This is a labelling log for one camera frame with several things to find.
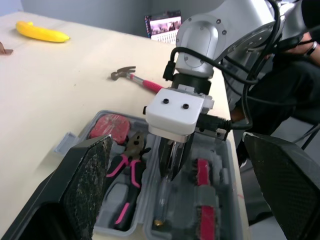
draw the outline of gray plastic tool case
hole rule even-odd
[[[68,133],[70,137],[69,145],[74,145],[76,142],[79,143],[87,139],[98,119],[106,114],[120,113],[107,110],[98,112],[82,131],[79,138]],[[143,224],[143,230],[148,240],[200,239],[199,237],[197,238],[196,232],[199,229],[197,228],[199,219],[197,219],[196,208],[203,205],[203,202],[207,203],[209,201],[210,204],[214,205],[216,214],[215,240],[243,240],[244,233],[237,201],[237,191],[233,191],[231,184],[235,182],[235,173],[231,167],[232,157],[227,148],[228,143],[195,133],[191,147],[191,159],[186,161],[179,174],[171,182],[166,222],[163,226],[155,226],[153,224],[155,202],[161,179],[158,167],[160,137],[148,133],[148,124],[144,119],[125,114],[120,115],[127,117],[130,121],[129,137],[137,131],[144,132],[147,136],[146,148],[150,147],[151,151],[143,155],[146,160],[146,170],[143,173],[141,192],[137,199],[130,229],[128,231],[119,231],[110,227],[113,215],[123,204],[128,192],[129,171],[125,169],[112,183],[103,199],[94,226],[94,232],[101,235],[125,237],[132,234],[138,224]],[[66,141],[62,141],[57,151],[59,152],[59,149],[65,151],[66,145],[68,145]],[[114,156],[123,153],[124,150],[124,146],[114,143],[110,160]],[[214,187],[201,189],[193,182],[191,160],[197,158],[207,159],[211,162]]]

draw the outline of white tabletop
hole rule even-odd
[[[17,21],[68,34],[66,43],[26,38],[15,30]],[[136,75],[169,86],[162,75],[173,45],[92,26],[17,12],[0,17],[0,42],[13,49],[0,56],[0,237],[39,183],[60,163],[52,153],[66,132],[79,134],[100,110],[143,117],[143,106],[154,94],[127,79],[108,80],[111,72],[136,66]],[[212,115],[230,119],[221,72],[215,70],[210,95]],[[243,229],[247,214],[232,145]],[[126,239],[141,240],[142,229]],[[115,240],[99,236],[94,240]]]

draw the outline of yellow banana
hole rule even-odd
[[[15,28],[20,34],[33,39],[56,43],[63,43],[70,39],[63,32],[34,26],[32,22],[18,21]]]

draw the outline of pink handle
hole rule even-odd
[[[163,89],[163,86],[160,86],[152,81],[144,80],[143,86],[147,89],[150,89],[151,91],[155,92],[156,94],[160,91],[160,89]]]

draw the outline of person's arm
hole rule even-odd
[[[311,39],[312,39],[312,37],[311,37],[310,33],[306,32],[303,35],[301,42],[306,42]],[[310,42],[308,44],[298,45],[297,47],[292,48],[286,52],[289,54],[305,55],[310,49],[312,49],[313,46],[314,46],[314,43]],[[320,45],[319,44],[317,44],[315,50],[313,51],[313,53],[311,53],[311,55],[309,57],[315,64],[320,66]]]

